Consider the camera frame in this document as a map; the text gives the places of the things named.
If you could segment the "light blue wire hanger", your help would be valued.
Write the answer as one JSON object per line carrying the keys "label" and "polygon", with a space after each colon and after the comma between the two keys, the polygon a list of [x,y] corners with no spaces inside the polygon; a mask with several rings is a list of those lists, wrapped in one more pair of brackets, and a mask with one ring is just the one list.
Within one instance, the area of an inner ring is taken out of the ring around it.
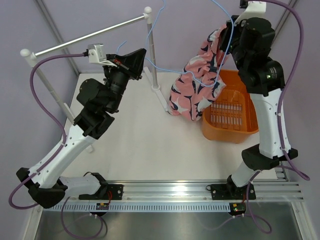
{"label": "light blue wire hanger", "polygon": [[[163,2],[163,6],[158,11],[154,22],[151,24],[150,30],[147,31],[147,36],[146,36],[146,39],[145,39],[145,45],[147,45],[148,41],[151,40],[151,35],[153,34],[153,30],[156,27],[158,18],[160,16],[161,12],[166,8],[167,2],[165,0],[163,0],[162,2]],[[211,84],[203,83],[199,78],[197,78],[195,76],[195,74],[192,71],[175,71],[175,70],[171,70],[171,69],[160,68],[160,67],[158,67],[156,65],[156,61],[155,60],[151,61],[151,59],[149,59],[148,57],[146,57],[145,60],[147,60],[151,64],[151,66],[154,67],[156,70],[160,70],[160,71],[167,72],[167,73],[180,74],[180,75],[191,74],[192,79],[195,80],[196,82],[198,82],[203,87],[213,87],[216,84],[216,82],[218,81],[218,77],[219,77],[220,71],[222,69],[222,66],[224,64],[224,61],[226,59],[228,50],[231,49],[231,42],[232,42],[232,38],[233,38],[234,27],[236,26],[236,20],[234,20],[233,17],[228,13],[228,11],[223,6],[221,6],[216,0],[212,0],[211,2],[213,2],[215,5],[217,5],[229,17],[229,21],[227,21],[227,23],[231,24],[231,34],[230,34],[230,37],[229,37],[229,39],[227,41],[225,54],[224,54],[224,57],[222,58],[221,65],[217,68],[217,75],[216,75],[216,77],[213,78]]]}

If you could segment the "pink patterned shorts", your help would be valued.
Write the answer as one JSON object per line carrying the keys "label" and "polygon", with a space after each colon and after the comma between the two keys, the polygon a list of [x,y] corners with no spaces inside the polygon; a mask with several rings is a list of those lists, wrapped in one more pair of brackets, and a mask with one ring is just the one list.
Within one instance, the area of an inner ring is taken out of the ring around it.
{"label": "pink patterned shorts", "polygon": [[224,24],[207,37],[172,84],[168,99],[168,112],[172,116],[198,121],[225,88],[218,70],[229,57],[219,47],[226,28]]}

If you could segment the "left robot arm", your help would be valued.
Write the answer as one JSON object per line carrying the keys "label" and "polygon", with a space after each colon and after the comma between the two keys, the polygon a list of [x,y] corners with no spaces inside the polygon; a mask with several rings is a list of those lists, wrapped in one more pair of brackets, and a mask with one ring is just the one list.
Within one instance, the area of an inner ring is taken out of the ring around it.
{"label": "left robot arm", "polygon": [[81,200],[109,200],[113,187],[97,172],[81,177],[64,177],[65,169],[88,146],[97,141],[111,126],[114,114],[130,80],[142,78],[146,49],[140,48],[125,55],[104,54],[98,45],[81,53],[90,63],[102,65],[104,80],[85,80],[76,97],[82,110],[61,141],[36,165],[22,167],[16,175],[27,187],[31,198],[49,209],[68,197]]}

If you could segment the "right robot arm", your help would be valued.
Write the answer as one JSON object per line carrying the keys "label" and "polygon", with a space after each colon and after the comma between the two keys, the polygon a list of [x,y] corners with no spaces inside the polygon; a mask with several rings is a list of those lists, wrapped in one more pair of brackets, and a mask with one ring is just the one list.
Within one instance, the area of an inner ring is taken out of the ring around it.
{"label": "right robot arm", "polygon": [[298,151],[291,147],[286,127],[278,128],[285,79],[281,64],[269,57],[275,37],[271,23],[261,17],[239,19],[233,15],[221,33],[219,49],[232,55],[253,103],[259,131],[259,144],[241,152],[242,163],[226,180],[223,197],[241,200],[255,173],[296,158]]}

